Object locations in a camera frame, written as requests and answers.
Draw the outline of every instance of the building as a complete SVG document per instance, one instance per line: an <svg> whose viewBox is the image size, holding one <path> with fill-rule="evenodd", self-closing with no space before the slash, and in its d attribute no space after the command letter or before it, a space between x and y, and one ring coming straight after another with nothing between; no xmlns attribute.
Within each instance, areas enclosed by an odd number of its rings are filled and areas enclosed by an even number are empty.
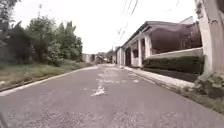
<svg viewBox="0 0 224 128"><path fill-rule="evenodd" d="M94 60L92 60L92 54L82 54L82 60L86 63L92 63Z"/></svg>
<svg viewBox="0 0 224 128"><path fill-rule="evenodd" d="M146 58L203 56L198 23L147 21L117 50L118 65L142 67Z"/></svg>

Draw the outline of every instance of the grass verge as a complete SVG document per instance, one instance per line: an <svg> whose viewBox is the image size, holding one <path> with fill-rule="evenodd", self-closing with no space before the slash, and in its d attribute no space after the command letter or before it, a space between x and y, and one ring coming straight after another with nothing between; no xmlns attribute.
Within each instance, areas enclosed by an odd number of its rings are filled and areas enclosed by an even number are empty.
<svg viewBox="0 0 224 128"><path fill-rule="evenodd" d="M43 64L7 66L0 70L0 92L88 66L91 64L73 61L66 61L60 67Z"/></svg>
<svg viewBox="0 0 224 128"><path fill-rule="evenodd" d="M210 98L208 95L201 95L195 91L187 91L185 89L170 88L170 90L224 115L223 98Z"/></svg>

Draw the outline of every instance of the overcast sky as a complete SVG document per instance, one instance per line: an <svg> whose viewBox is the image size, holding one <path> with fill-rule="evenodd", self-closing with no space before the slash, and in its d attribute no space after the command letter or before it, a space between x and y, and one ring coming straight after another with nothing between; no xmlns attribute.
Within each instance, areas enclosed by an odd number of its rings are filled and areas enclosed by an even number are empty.
<svg viewBox="0 0 224 128"><path fill-rule="evenodd" d="M22 0L15 7L15 20L25 27L37 17L48 15L60 22L73 21L75 33L82 38L84 53L108 51L122 45L145 21L180 22L195 15L194 0L139 0L134 14L135 0ZM117 38L120 27L129 25L123 38Z"/></svg>

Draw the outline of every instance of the sidewalk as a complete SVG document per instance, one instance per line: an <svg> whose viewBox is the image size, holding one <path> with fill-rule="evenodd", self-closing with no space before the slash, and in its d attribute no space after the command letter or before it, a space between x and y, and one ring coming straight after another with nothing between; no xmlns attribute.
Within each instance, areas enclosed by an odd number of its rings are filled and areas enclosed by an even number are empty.
<svg viewBox="0 0 224 128"><path fill-rule="evenodd" d="M144 77L146 79L149 79L156 84L165 86L166 88L185 88L185 87L194 87L194 83L184 81L184 80L179 80L176 78L168 77L168 76L163 76L147 71L143 71L140 69L133 69L129 67L123 67L125 70L131 71L141 77Z"/></svg>

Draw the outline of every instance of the asphalt road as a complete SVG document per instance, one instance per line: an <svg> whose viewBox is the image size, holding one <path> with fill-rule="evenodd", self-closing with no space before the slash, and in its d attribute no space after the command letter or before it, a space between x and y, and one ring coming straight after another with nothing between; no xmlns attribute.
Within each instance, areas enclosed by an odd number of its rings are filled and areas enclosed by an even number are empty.
<svg viewBox="0 0 224 128"><path fill-rule="evenodd" d="M9 128L224 128L224 116L112 66L2 95L0 112Z"/></svg>

